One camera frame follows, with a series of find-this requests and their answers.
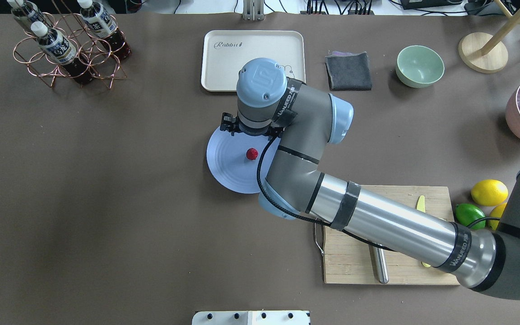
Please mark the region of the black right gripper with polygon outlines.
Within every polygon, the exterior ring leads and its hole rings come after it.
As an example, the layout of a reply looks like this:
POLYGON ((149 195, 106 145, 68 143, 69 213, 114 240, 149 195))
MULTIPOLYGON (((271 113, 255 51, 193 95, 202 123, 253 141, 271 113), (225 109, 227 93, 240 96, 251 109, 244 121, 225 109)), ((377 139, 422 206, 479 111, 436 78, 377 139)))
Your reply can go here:
POLYGON ((281 137, 280 134, 285 128, 272 126, 271 124, 260 128, 248 127, 239 119, 239 117, 233 117, 231 113, 225 112, 222 115, 222 122, 219 129, 221 131, 229 132, 231 136, 234 136, 235 133, 243 132, 249 136, 281 137))

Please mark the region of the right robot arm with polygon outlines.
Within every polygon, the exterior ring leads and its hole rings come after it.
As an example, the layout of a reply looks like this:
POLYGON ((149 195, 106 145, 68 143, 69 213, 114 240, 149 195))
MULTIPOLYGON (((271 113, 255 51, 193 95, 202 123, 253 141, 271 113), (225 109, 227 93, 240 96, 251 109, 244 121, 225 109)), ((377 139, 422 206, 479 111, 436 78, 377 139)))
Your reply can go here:
POLYGON ((257 175, 266 210, 314 215, 317 223, 450 273, 465 288, 520 300, 520 172, 497 229, 470 230, 318 170, 325 146, 349 130, 347 101, 287 77, 269 58, 243 66, 237 96, 237 116, 224 113, 221 131, 281 136, 267 177, 257 175))

